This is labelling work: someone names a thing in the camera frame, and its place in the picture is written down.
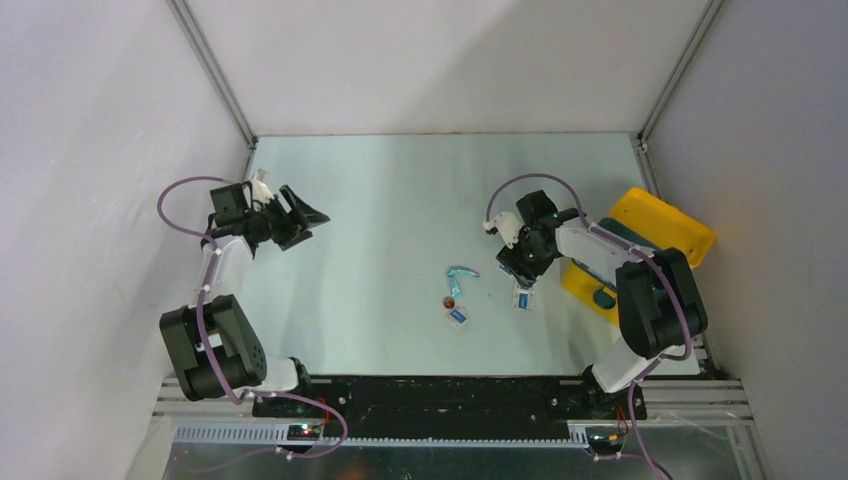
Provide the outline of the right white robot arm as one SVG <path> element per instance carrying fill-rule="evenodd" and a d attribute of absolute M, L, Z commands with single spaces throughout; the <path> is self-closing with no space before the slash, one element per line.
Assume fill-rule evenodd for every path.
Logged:
<path fill-rule="evenodd" d="M 613 293 L 619 339 L 590 365 L 581 392 L 585 411 L 606 418 L 621 390 L 664 360 L 684 360 L 708 317 L 685 254 L 640 244 L 593 221 L 580 204 L 561 210 L 542 190 L 521 197 L 513 212 L 488 213 L 485 232 L 503 247 L 496 259 L 521 287 L 531 288 L 554 262 L 572 261 Z"/>

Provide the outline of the teal divided plastic tray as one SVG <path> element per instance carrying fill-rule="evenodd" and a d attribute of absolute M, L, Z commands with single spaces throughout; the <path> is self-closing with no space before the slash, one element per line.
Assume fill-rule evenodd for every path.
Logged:
<path fill-rule="evenodd" d="M 564 287 L 603 315 L 615 313 L 616 271 L 627 264 L 635 265 L 637 273 L 647 269 L 648 286 L 642 290 L 647 299 L 670 301 L 675 295 L 685 312 L 700 303 L 686 255 L 619 220 L 576 217 L 558 227 L 555 238 L 560 254 L 572 263 L 563 277 Z"/>

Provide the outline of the twisted teal wrapper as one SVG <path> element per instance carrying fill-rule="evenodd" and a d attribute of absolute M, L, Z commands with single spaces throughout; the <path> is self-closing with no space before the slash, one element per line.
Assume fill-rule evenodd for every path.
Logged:
<path fill-rule="evenodd" d="M 460 285 L 459 278 L 460 277 L 469 277 L 469 278 L 479 278 L 480 273 L 474 269 L 465 267 L 465 266 L 450 266 L 445 274 L 448 285 L 450 288 L 450 296 L 454 300 L 459 300 L 463 296 L 462 288 Z"/>

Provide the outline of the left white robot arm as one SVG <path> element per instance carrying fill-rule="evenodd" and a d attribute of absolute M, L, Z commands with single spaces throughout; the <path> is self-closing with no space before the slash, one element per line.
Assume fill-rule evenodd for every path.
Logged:
<path fill-rule="evenodd" d="M 164 201 L 157 213 L 169 227 L 200 241 L 203 263 L 185 306 L 161 315 L 159 329 L 182 393 L 189 401 L 277 396 L 292 416 L 304 416 L 316 403 L 305 365 L 295 357 L 272 361 L 238 299 L 259 247 L 271 242 L 281 251 L 312 238 L 326 214 L 304 202 L 288 185 L 272 192 L 261 176 L 238 183 L 217 179 L 206 226 L 192 230 L 172 221 Z"/>

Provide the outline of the yellow medicine kit box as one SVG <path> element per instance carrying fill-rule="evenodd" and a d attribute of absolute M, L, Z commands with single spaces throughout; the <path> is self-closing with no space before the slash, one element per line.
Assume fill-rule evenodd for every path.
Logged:
<path fill-rule="evenodd" d="M 681 251 L 690 268 L 700 266 L 713 246 L 713 230 L 647 191 L 633 187 L 611 208 L 600 225 L 630 242 L 655 250 Z M 614 326 L 619 325 L 616 294 L 575 263 L 561 277 L 562 287 Z"/>

